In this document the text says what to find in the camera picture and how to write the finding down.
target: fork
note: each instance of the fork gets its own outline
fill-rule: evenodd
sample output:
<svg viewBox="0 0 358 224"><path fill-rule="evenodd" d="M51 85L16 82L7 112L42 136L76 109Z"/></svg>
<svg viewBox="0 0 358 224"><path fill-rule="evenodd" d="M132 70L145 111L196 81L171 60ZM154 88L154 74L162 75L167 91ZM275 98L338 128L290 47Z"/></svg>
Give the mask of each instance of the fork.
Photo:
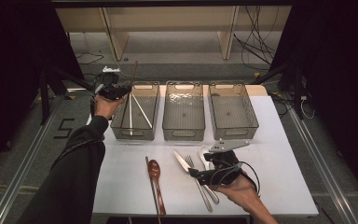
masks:
<svg viewBox="0 0 358 224"><path fill-rule="evenodd" d="M187 164L188 164L191 168L194 168L194 163L193 163L193 161L191 160L191 157L190 157L190 156L186 156L186 162L187 162ZM206 197L205 192L202 190L201 185L200 185L200 183L199 183L199 180L196 179L196 178L194 178L194 179L196 180L196 183L197 183L197 186L199 187L199 190L200 190L202 199L203 199L203 201L205 202L205 205L206 205L206 207L208 208L208 211L209 211L209 212L212 212L213 209L212 209L212 207L211 207L211 204L209 203L209 200L208 200L208 198Z"/></svg>

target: person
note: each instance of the person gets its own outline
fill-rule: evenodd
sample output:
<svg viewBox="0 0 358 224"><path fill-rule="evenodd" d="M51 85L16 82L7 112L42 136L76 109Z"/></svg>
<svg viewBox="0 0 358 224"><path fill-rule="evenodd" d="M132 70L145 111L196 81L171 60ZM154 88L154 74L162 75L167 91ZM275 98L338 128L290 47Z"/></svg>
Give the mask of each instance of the person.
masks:
<svg viewBox="0 0 358 224"><path fill-rule="evenodd" d="M123 102L123 99L110 101L95 96L94 117L88 125L72 133L17 223L90 223L105 152L103 133ZM258 223L277 223L250 181L242 175L232 184L214 189L249 212Z"/></svg>
<svg viewBox="0 0 358 224"><path fill-rule="evenodd" d="M258 224L278 223L261 202L251 182L244 176L239 175L230 185L213 186L212 189L225 194L229 200L251 214Z"/></svg>

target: black jacket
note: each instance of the black jacket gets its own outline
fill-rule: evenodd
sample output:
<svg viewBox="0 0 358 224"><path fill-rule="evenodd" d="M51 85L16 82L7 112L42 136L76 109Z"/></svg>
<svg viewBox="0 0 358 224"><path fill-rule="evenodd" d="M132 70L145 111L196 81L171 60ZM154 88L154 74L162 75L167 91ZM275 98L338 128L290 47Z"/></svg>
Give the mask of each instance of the black jacket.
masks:
<svg viewBox="0 0 358 224"><path fill-rule="evenodd" d="M18 223L90 223L107 127L96 116L73 132Z"/></svg>

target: transparent storage container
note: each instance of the transparent storage container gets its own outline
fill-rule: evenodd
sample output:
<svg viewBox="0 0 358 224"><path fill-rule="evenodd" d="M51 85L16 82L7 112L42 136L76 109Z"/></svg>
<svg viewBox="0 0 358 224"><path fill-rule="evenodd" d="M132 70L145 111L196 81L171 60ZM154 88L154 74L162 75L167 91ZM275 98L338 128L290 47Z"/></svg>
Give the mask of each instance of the transparent storage container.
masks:
<svg viewBox="0 0 358 224"><path fill-rule="evenodd" d="M111 128L116 139L154 140L159 107L158 82L134 82L130 98L113 116Z"/></svg>
<svg viewBox="0 0 358 224"><path fill-rule="evenodd" d="M254 138L258 122L243 82L210 82L208 101L215 140Z"/></svg>
<svg viewBox="0 0 358 224"><path fill-rule="evenodd" d="M202 141L203 89L199 81L168 81L162 121L166 141Z"/></svg>

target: knife blade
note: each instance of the knife blade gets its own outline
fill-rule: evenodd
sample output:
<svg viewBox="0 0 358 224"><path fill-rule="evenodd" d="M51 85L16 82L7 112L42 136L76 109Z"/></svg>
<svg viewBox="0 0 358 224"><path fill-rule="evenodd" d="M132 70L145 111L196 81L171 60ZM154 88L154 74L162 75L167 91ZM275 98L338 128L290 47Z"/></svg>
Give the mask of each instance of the knife blade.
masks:
<svg viewBox="0 0 358 224"><path fill-rule="evenodd" d="M190 166L185 161L185 159L183 159L183 157L175 149L173 150L173 153L175 154L176 159L182 165L183 169L185 169L185 171L188 172L188 168L190 168Z"/></svg>

